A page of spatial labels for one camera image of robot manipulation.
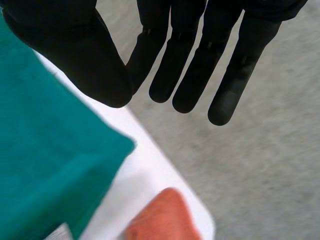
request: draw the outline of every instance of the teal fabric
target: teal fabric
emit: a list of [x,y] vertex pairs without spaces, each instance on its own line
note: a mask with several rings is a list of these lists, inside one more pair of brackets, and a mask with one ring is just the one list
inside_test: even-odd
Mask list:
[[134,144],[48,73],[2,15],[0,48],[0,240],[41,239],[62,223],[77,239]]

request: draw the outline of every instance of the hand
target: hand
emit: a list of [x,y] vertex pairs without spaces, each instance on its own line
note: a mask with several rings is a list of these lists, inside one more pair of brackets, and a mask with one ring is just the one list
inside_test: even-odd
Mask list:
[[0,0],[0,5],[22,42],[53,62],[84,94],[119,108],[132,98],[130,77],[96,2]]
[[213,124],[228,123],[264,48],[276,36],[282,21],[294,18],[306,2],[209,0],[205,9],[206,0],[137,0],[143,30],[126,65],[132,77],[133,93],[149,74],[165,43],[171,9],[171,39],[149,90],[155,102],[164,103],[170,98],[205,10],[200,44],[172,101],[178,112],[190,112],[226,48],[234,24],[245,9],[238,42],[208,110],[208,118]]

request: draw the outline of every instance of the gray floor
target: gray floor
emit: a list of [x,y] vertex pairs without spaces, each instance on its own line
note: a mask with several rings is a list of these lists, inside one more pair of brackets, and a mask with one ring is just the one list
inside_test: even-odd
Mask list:
[[[126,63],[141,31],[135,0],[100,0],[98,10]],[[163,50],[129,106],[215,217],[217,239],[320,239],[320,0],[283,23],[217,127],[207,110],[238,29],[191,113],[148,96]]]

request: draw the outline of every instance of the white surface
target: white surface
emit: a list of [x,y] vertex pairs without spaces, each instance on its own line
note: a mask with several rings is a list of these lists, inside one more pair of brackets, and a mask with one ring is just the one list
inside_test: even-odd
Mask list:
[[136,144],[134,152],[125,159],[110,190],[96,210],[81,239],[119,239],[130,220],[161,190],[168,187],[174,187],[183,194],[202,239],[214,239],[215,225],[209,211],[133,114],[126,107],[110,108],[85,96],[51,62],[43,56],[39,55],[39,58],[104,122],[124,135],[130,136]]

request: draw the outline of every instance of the orange cloth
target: orange cloth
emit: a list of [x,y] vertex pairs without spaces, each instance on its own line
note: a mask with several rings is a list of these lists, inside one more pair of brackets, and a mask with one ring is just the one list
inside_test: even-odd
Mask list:
[[160,192],[125,230],[125,240],[200,239],[183,196],[174,188]]

